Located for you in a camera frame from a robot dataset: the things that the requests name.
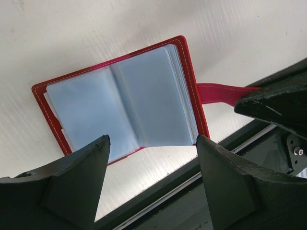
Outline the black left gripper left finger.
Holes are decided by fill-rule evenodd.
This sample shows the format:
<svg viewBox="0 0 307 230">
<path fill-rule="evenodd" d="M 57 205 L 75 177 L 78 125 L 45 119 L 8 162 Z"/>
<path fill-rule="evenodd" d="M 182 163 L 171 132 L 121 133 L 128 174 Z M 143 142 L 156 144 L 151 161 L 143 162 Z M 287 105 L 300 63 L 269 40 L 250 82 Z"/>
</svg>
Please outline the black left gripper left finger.
<svg viewBox="0 0 307 230">
<path fill-rule="evenodd" d="M 110 138 L 16 177 L 0 180 L 3 230 L 92 230 L 110 154 Z"/>
</svg>

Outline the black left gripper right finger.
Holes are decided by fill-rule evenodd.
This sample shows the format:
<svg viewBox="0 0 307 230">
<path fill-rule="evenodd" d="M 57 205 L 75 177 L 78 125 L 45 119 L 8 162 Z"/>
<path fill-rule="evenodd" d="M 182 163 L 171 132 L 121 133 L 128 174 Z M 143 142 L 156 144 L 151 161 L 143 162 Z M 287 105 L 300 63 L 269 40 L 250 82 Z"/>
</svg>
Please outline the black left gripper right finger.
<svg viewBox="0 0 307 230">
<path fill-rule="evenodd" d="M 205 136 L 197 154 L 215 230 L 305 230 L 307 180 L 238 156 Z"/>
</svg>

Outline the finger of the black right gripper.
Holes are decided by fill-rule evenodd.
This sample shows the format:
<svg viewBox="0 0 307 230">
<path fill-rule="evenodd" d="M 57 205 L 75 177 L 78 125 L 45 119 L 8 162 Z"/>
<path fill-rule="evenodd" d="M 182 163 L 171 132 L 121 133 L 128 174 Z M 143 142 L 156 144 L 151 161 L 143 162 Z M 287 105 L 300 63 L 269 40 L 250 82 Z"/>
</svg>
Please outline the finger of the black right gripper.
<svg viewBox="0 0 307 230">
<path fill-rule="evenodd" d="M 239 99 L 238 114 L 274 124 L 307 138 L 307 60 L 252 84 L 261 87 Z"/>
</svg>

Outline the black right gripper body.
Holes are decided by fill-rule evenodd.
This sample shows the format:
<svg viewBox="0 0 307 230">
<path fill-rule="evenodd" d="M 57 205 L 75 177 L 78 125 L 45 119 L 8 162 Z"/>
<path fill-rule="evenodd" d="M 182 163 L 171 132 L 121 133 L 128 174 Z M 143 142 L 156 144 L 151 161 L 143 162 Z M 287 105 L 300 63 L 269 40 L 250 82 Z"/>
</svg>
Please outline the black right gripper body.
<svg viewBox="0 0 307 230">
<path fill-rule="evenodd" d="M 247 95 L 247 116 L 273 124 L 290 135 L 292 175 L 307 170 L 307 61 L 253 83 L 259 89 Z"/>
</svg>

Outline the red leather card holder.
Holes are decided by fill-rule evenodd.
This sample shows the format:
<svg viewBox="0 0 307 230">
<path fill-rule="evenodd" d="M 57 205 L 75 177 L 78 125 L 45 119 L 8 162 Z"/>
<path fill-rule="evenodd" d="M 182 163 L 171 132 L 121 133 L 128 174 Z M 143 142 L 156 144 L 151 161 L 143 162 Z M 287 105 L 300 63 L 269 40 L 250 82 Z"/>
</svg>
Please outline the red leather card holder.
<svg viewBox="0 0 307 230">
<path fill-rule="evenodd" d="M 108 135 L 109 163 L 145 148 L 193 146 L 210 135 L 203 105 L 234 106 L 255 90 L 197 83 L 182 35 L 32 86 L 62 152 Z"/>
</svg>

